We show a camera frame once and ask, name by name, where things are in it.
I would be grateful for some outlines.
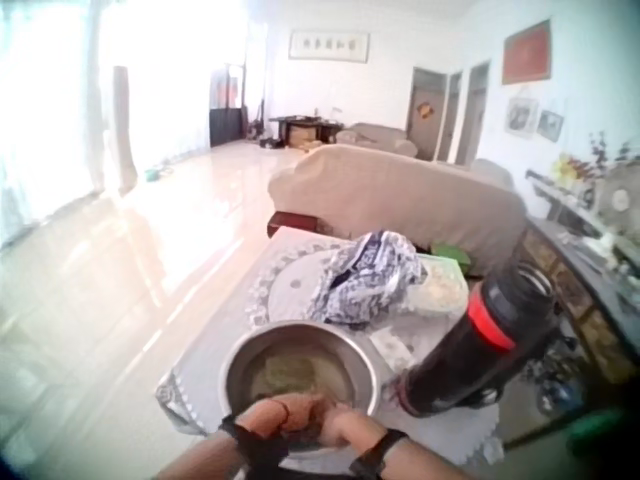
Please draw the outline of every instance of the white curtain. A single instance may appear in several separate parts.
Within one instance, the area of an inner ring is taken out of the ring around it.
[[[244,60],[241,3],[130,0],[111,10],[101,69],[128,67],[131,150],[138,172],[208,150],[211,74],[225,62]]]
[[[2,2],[0,245],[93,189],[87,168],[89,2]]]

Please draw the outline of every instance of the red picture frame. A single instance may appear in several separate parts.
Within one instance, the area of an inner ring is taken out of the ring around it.
[[[545,20],[507,37],[503,60],[503,85],[551,78],[550,21]]]

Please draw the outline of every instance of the black wrist strap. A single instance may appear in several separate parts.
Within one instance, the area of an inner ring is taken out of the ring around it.
[[[289,448],[281,435],[262,438],[240,425],[236,425],[236,416],[227,415],[222,419],[218,430],[228,433],[238,444],[238,451],[251,467],[277,466],[287,455]]]
[[[406,433],[390,428],[387,430],[387,434],[373,448],[370,448],[354,460],[349,470],[367,480],[379,479],[379,475],[385,467],[384,456],[399,440],[406,437]]]

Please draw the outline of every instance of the doorway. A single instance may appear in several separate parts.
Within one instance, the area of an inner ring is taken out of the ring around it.
[[[413,69],[413,86],[407,116],[407,136],[418,147],[417,158],[435,158],[444,109],[446,75]]]
[[[460,103],[460,81],[462,72],[455,73],[449,77],[449,94],[447,99],[447,111],[444,117],[444,128],[442,129],[442,140],[438,151],[438,160],[446,162],[451,150],[451,139],[453,129],[458,118],[458,104]]]
[[[482,122],[484,120],[484,110],[487,103],[488,83],[488,62],[476,65],[471,69],[467,106],[464,113],[464,123],[462,124],[458,154],[456,155],[457,165],[470,165],[478,152],[480,134],[482,133]]]

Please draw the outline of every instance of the blue and white cloth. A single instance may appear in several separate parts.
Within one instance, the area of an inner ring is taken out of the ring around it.
[[[308,318],[362,330],[402,303],[427,271],[416,249],[394,232],[363,235],[338,250],[315,290]]]

